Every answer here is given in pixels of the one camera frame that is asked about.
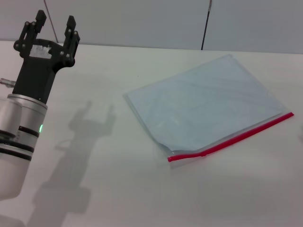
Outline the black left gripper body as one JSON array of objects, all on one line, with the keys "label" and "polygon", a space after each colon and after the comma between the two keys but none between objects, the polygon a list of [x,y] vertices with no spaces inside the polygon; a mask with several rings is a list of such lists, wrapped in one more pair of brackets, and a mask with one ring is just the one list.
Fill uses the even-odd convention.
[{"label": "black left gripper body", "polygon": [[[50,54],[50,58],[31,56],[34,47]],[[27,96],[46,104],[56,73],[75,64],[75,38],[68,39],[63,46],[44,39],[29,42],[17,40],[14,49],[23,58],[23,64],[13,94]]]}]

